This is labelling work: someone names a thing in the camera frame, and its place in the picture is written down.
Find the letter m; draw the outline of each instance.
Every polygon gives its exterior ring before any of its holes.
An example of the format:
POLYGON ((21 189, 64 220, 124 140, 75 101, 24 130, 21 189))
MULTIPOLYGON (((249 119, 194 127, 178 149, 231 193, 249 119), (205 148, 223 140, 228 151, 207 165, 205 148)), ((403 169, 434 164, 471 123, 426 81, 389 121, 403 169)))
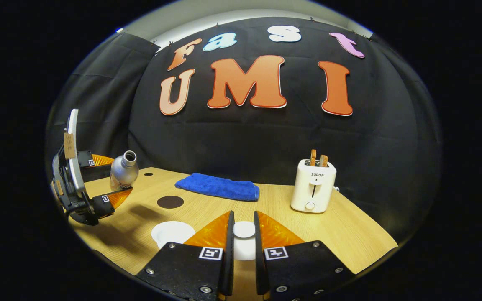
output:
POLYGON ((213 97, 208 100, 212 109, 226 108, 230 99, 226 97, 226 86, 237 105, 243 105, 252 87, 256 85, 251 105, 258 108, 283 108, 286 100, 280 91, 280 66, 284 58, 275 55, 258 57, 245 73, 235 59, 220 59, 211 64, 215 70, 213 97))

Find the dark brown circle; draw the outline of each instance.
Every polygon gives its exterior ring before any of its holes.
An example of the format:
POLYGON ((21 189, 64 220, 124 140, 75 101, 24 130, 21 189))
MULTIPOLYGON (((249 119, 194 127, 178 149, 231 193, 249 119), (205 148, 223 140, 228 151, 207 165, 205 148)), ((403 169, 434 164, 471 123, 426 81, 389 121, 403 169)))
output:
POLYGON ((178 208, 183 205, 183 199, 179 196, 164 196, 157 200, 157 204, 166 209, 178 208))

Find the aluminum bottle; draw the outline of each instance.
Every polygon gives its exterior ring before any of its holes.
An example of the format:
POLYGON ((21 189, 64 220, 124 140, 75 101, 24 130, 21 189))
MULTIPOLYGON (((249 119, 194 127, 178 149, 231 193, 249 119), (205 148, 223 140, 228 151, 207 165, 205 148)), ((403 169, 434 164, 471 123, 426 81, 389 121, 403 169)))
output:
POLYGON ((131 187, 139 175, 137 155, 128 150, 122 156, 115 158, 111 164, 111 191, 119 191, 131 187))

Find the table surface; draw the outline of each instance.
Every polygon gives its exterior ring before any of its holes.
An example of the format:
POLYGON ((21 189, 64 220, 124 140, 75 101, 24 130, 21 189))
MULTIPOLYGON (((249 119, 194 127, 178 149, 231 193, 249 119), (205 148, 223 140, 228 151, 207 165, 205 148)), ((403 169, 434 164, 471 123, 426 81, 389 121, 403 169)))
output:
MULTIPOLYGON (((70 219, 71 225, 90 248, 100 251, 134 275, 159 251, 151 237, 155 225, 180 221, 198 232, 229 210, 233 210, 236 222, 252 222, 254 211, 258 210, 305 242, 321 240, 354 274, 397 247, 390 234, 336 190, 331 195, 328 209, 321 214, 312 214, 291 208, 292 185, 255 183, 260 188, 259 200, 241 202, 205 196, 174 186, 187 176, 153 167, 141 169, 132 193, 113 215, 100 219, 100 223, 93 227, 70 219), (184 204, 173 209, 159 207, 157 200, 163 196, 179 196, 184 204)), ((85 187, 89 196, 98 196, 110 191, 109 178, 87 182, 85 187)), ((236 260, 233 295, 228 300, 247 300, 256 296, 254 260, 236 260)))

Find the white wall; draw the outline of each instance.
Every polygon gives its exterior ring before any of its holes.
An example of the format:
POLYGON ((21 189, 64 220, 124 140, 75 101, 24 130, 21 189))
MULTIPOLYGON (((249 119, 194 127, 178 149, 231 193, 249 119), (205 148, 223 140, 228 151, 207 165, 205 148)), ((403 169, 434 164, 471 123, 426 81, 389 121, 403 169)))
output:
POLYGON ((190 34, 233 21, 259 17, 292 17, 327 23, 369 38, 373 33, 325 6, 307 0, 180 0, 124 27, 163 48, 190 34))

